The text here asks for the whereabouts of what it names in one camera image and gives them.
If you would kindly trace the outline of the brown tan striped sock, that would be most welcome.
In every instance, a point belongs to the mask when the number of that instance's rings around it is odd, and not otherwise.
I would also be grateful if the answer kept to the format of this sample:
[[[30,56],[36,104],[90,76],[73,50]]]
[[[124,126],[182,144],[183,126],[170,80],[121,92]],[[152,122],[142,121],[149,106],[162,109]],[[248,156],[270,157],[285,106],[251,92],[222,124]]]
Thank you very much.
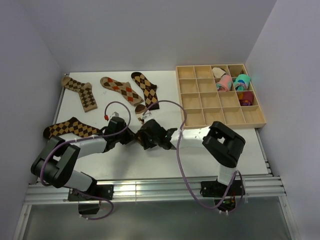
[[[144,120],[142,119],[143,113],[146,111],[147,107],[144,104],[139,104],[135,107],[135,115],[138,119],[138,121],[141,123],[141,125],[144,124]],[[141,138],[141,134],[137,132],[135,134],[135,138],[138,141],[138,143],[143,146],[143,141]]]

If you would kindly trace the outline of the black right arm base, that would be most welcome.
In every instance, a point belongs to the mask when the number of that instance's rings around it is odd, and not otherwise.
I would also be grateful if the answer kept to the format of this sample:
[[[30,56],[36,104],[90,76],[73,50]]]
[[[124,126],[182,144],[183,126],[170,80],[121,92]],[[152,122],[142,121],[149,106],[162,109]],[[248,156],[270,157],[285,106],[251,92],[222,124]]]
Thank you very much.
[[[205,198],[214,198],[215,205],[219,203],[219,199],[223,197],[225,190],[227,189],[226,185],[219,183],[217,180],[202,181],[200,185],[201,196]],[[235,209],[237,206],[236,197],[241,197],[241,195],[245,193],[246,192],[244,187],[242,186],[241,180],[234,180],[226,194],[225,199],[218,207],[218,209],[223,212]]]

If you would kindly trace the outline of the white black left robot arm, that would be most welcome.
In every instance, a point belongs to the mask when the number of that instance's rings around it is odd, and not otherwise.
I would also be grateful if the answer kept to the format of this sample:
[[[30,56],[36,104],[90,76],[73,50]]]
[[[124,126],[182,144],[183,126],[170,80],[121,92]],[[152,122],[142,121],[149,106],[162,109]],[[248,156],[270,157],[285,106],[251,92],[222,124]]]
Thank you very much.
[[[124,119],[113,116],[108,125],[89,137],[64,140],[52,137],[31,165],[30,171],[45,184],[55,188],[70,187],[79,190],[86,200],[96,197],[96,180],[74,170],[79,158],[110,151],[117,143],[126,145],[135,139]]]

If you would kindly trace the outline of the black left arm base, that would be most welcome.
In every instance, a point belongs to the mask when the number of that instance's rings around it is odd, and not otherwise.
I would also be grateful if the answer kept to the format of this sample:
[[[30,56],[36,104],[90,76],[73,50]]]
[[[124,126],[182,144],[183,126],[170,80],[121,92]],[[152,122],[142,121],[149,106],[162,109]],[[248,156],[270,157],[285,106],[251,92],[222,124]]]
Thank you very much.
[[[100,220],[108,217],[113,212],[114,204],[111,202],[113,194],[113,184],[98,184],[87,191],[70,188],[67,201],[78,202],[78,213],[82,218],[88,220]],[[101,209],[102,202],[109,203],[110,210],[106,215],[97,216]]]

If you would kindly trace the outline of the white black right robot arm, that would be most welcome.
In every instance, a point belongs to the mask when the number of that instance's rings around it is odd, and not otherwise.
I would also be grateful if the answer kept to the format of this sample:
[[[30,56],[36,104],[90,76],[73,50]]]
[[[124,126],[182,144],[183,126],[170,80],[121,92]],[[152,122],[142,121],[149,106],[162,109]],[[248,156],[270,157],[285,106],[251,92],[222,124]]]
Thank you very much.
[[[222,195],[229,194],[234,188],[231,179],[246,144],[241,135],[220,121],[203,128],[166,130],[151,119],[137,132],[137,139],[145,150],[155,146],[176,151],[180,148],[205,148],[219,163],[216,189]]]

